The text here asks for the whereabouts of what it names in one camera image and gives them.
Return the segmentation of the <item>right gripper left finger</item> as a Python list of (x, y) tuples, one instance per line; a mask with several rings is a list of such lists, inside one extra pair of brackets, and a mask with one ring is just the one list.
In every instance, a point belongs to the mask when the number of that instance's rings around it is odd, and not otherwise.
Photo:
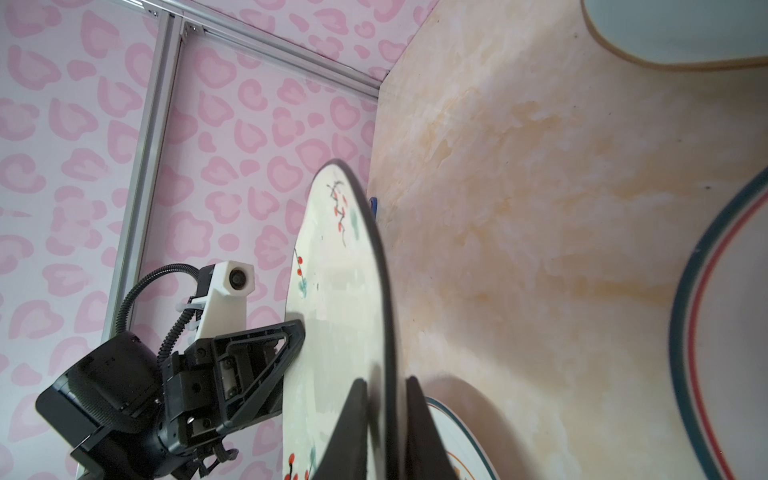
[(353, 381), (341, 414), (312, 479), (364, 480), (368, 457), (368, 393), (362, 378)]

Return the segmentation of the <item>cream plate with red berries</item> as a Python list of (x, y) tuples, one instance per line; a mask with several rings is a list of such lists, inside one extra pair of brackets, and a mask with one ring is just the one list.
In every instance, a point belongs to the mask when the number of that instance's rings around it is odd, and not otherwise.
[(284, 377), (282, 472), (313, 478), (354, 381), (367, 384), (368, 479), (401, 475), (392, 289), (375, 215), (351, 167), (315, 174), (291, 260), (285, 317), (305, 329)]

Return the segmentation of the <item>large orange sunburst plate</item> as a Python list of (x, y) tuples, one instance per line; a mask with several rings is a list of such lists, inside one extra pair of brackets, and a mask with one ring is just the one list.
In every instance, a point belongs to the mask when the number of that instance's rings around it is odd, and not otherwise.
[(491, 460), (459, 416), (434, 398), (427, 397), (426, 403), (455, 476), (461, 480), (498, 480)]

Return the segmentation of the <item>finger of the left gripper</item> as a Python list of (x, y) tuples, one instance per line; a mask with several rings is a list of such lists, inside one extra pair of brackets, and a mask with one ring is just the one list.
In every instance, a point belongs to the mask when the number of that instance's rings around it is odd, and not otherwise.
[(219, 434), (243, 430), (282, 412), (283, 378), (304, 340), (299, 319), (212, 340)]

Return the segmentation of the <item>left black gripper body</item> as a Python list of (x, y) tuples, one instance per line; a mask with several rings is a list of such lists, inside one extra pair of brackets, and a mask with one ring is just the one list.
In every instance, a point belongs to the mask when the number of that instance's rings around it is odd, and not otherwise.
[(158, 435), (177, 456), (195, 455), (227, 436), (216, 431), (220, 418), (213, 339), (197, 340), (162, 363), (164, 417), (158, 421)]

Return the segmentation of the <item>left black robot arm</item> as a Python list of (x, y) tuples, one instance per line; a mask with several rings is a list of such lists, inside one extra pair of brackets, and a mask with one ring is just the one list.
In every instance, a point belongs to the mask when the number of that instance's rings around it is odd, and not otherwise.
[(304, 340), (293, 320), (199, 339), (160, 359), (122, 333), (62, 374), (35, 408), (88, 479), (205, 477), (238, 458), (228, 435), (281, 412), (283, 377)]

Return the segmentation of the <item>dark green rimmed plate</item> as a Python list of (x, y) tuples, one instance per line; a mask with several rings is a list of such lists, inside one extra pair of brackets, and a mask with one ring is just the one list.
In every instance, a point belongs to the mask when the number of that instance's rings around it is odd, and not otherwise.
[(668, 336), (678, 410), (709, 479), (767, 476), (767, 173), (695, 246)]

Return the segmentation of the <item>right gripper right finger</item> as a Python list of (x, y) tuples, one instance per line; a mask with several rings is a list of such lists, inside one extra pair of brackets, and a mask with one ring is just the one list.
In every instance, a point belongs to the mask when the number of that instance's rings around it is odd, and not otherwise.
[(412, 480), (457, 479), (418, 379), (406, 380), (407, 434), (405, 478)]

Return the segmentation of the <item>teal flower plate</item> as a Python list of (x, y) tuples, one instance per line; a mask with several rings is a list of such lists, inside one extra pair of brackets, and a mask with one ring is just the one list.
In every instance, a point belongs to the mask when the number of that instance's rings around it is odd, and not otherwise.
[(591, 0), (580, 6), (598, 44), (637, 65), (668, 71), (767, 65), (765, 1)]

